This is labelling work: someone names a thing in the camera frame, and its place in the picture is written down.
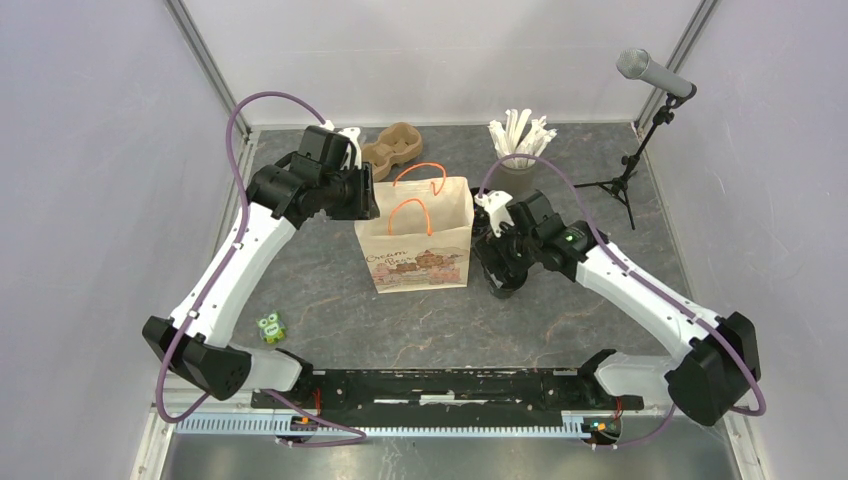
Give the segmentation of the brown paper bag orange handles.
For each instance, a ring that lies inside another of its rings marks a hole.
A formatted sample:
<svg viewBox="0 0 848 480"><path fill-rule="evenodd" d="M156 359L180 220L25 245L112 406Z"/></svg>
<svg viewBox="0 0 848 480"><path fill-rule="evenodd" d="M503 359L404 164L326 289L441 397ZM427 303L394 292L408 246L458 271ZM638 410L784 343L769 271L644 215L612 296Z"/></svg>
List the brown paper bag orange handles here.
<svg viewBox="0 0 848 480"><path fill-rule="evenodd" d="M374 185L378 218L357 220L354 230L379 294L463 288L467 285L474 205L466 178L440 174Z"/></svg>

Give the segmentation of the black coffee cup white lettering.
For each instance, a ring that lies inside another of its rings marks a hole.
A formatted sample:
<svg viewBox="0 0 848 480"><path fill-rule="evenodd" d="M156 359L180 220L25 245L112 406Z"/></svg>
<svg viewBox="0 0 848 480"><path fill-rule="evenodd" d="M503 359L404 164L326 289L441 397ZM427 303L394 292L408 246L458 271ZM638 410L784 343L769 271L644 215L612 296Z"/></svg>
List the black coffee cup white lettering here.
<svg viewBox="0 0 848 480"><path fill-rule="evenodd" d="M475 218L472 224L472 238L476 239L484 236L490 229L491 224L488 218Z"/></svg>

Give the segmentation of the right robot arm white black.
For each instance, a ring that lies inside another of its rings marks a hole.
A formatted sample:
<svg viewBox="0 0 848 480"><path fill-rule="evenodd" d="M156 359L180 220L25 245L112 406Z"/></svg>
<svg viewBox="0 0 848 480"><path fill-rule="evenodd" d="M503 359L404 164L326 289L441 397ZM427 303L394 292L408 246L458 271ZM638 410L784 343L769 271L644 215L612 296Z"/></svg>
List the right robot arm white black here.
<svg viewBox="0 0 848 480"><path fill-rule="evenodd" d="M577 382L580 400L602 408L615 397L635 396L676 406L703 426L754 394L751 415L764 412L756 329L745 315L728 316L696 304L631 261L586 221L566 224L538 190L514 199L502 191L473 196L472 243L492 293L508 298L535 265L597 293L650 333L662 356L607 350L587 361Z"/></svg>

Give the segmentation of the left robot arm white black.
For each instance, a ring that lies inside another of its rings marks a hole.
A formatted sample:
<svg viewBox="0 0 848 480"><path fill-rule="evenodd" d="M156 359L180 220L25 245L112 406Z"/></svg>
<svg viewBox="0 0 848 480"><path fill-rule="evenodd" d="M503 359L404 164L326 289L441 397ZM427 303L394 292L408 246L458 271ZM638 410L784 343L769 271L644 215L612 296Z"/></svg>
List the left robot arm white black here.
<svg viewBox="0 0 848 480"><path fill-rule="evenodd" d="M142 329L167 372L217 400L245 389L273 389L295 408L312 399L304 360L238 347L232 337L270 262L308 219L318 212L341 221L379 217L361 135L358 127L309 126L296 151L252 176L246 208L200 280L168 317L152 316Z"/></svg>

